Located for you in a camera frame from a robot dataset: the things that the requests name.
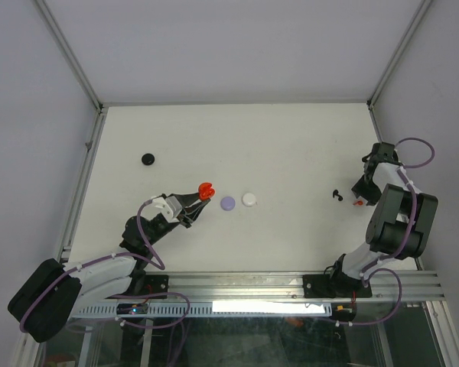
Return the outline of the purple earbud case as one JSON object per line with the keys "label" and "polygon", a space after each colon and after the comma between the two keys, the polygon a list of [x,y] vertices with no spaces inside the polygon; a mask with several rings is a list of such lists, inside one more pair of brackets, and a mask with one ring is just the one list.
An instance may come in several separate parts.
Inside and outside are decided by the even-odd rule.
{"label": "purple earbud case", "polygon": [[225,211],[231,211],[236,206],[236,201],[232,196],[225,196],[220,201],[220,206]]}

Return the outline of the black earbud case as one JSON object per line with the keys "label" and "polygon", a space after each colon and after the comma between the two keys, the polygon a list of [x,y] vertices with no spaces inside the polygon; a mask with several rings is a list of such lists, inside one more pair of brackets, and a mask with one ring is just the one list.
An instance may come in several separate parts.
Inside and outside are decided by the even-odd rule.
{"label": "black earbud case", "polygon": [[150,166],[155,162],[155,156],[150,153],[143,154],[141,161],[145,166]]}

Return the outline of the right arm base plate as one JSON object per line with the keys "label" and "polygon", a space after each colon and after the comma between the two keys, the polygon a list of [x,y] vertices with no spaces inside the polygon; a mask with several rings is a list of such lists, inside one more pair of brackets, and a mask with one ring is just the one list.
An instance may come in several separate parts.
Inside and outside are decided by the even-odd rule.
{"label": "right arm base plate", "polygon": [[328,274],[305,274],[302,276],[304,297],[318,298],[371,298],[372,291],[360,280],[347,276],[332,277]]}

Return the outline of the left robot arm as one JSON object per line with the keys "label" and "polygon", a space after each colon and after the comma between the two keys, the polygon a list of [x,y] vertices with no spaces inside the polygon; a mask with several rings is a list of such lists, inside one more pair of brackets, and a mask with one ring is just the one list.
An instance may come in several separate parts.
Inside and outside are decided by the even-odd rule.
{"label": "left robot arm", "polygon": [[89,261],[41,262],[8,303],[19,330],[38,342],[56,336],[77,311],[106,298],[135,298],[145,288],[145,269],[166,266],[154,245],[179,226],[190,228],[214,190],[162,194],[128,219],[119,248]]}

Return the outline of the red earbud case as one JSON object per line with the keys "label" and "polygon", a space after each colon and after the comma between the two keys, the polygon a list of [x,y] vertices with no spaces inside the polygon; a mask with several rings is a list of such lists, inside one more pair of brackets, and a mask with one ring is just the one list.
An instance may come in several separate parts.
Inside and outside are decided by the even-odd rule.
{"label": "red earbud case", "polygon": [[212,183],[204,182],[198,187],[198,196],[200,201],[210,200],[215,194]]}

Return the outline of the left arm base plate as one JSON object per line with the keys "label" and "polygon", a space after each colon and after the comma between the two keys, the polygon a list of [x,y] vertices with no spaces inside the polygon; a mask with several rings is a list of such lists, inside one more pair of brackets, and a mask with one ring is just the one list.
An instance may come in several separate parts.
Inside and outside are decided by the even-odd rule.
{"label": "left arm base plate", "polygon": [[132,276],[127,290],[112,296],[112,298],[137,297],[147,299],[148,295],[154,295],[154,299],[166,299],[168,297],[165,294],[168,291],[168,281],[169,276],[165,274],[137,273]]}

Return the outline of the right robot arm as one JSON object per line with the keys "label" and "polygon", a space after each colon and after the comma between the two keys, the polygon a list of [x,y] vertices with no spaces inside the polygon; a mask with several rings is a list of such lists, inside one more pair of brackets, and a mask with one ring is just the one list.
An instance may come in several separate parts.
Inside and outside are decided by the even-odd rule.
{"label": "right robot arm", "polygon": [[423,193],[409,179],[408,166],[400,161],[394,144],[375,143],[362,162],[363,175],[351,191],[374,212],[365,242],[324,272],[325,294],[332,298],[358,294],[381,265],[418,258],[438,208],[438,198]]}

